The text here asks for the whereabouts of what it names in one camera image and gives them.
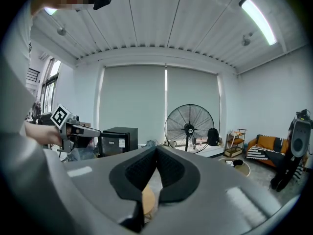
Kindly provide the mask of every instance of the ceiling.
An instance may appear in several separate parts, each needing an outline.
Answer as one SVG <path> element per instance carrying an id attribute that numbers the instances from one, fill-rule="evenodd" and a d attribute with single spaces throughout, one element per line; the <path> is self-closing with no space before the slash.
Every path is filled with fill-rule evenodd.
<path id="1" fill-rule="evenodd" d="M 283 0 L 253 0 L 278 40 L 272 46 L 239 1 L 112 0 L 97 11 L 58 10 L 53 16 L 41 11 L 33 27 L 77 60 L 118 48 L 163 47 L 205 55 L 237 73 L 307 44 Z M 57 33 L 61 26 L 66 36 Z M 242 45 L 243 35 L 251 40 L 248 46 Z"/>

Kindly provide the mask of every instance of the black bag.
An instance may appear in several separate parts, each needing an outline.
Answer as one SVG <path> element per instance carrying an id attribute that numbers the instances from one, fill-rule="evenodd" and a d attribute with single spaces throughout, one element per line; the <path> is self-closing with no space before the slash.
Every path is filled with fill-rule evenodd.
<path id="1" fill-rule="evenodd" d="M 217 129 L 211 128 L 207 133 L 207 143 L 209 146 L 217 146 L 219 143 L 219 132 Z"/>

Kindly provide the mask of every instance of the black pedestal fan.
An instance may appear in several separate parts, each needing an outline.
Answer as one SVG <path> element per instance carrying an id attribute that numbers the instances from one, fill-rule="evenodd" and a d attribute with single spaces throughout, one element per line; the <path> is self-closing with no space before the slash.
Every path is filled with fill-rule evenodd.
<path id="1" fill-rule="evenodd" d="M 211 128 L 214 128 L 214 122 L 206 109 L 186 104 L 168 116 L 165 137 L 173 148 L 198 153 L 208 146 L 207 135 Z"/>

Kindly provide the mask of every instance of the gray floor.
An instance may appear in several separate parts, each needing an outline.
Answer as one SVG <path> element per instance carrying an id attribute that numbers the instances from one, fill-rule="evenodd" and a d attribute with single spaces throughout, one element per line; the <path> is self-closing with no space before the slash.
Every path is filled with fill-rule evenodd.
<path id="1" fill-rule="evenodd" d="M 224 156 L 221 155 L 213 159 L 218 160 L 220 158 L 224 158 Z M 236 158 L 245 161 L 249 165 L 251 173 L 248 178 L 269 190 L 282 205 L 285 205 L 290 199 L 301 193 L 301 190 L 304 187 L 309 175 L 307 172 L 303 172 L 300 181 L 296 182 L 294 179 L 292 179 L 281 192 L 276 192 L 269 187 L 270 180 L 275 176 L 276 173 L 274 168 L 252 159 L 245 160 L 243 155 L 239 155 Z M 157 211 L 158 197 L 162 189 L 161 177 L 157 170 L 154 172 L 153 176 L 148 182 L 148 185 L 156 196 L 155 207 L 151 213 L 153 217 Z"/>

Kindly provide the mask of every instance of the roller blind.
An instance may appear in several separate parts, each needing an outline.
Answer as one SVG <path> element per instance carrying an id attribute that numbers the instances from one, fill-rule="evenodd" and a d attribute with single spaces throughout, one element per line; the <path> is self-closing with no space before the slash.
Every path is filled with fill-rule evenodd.
<path id="1" fill-rule="evenodd" d="M 165 67 L 106 68 L 100 95 L 99 127 L 138 128 L 138 143 L 163 142 Z"/>
<path id="2" fill-rule="evenodd" d="M 217 76 L 206 72 L 167 67 L 167 114 L 185 104 L 206 109 L 220 129 L 220 94 Z"/>

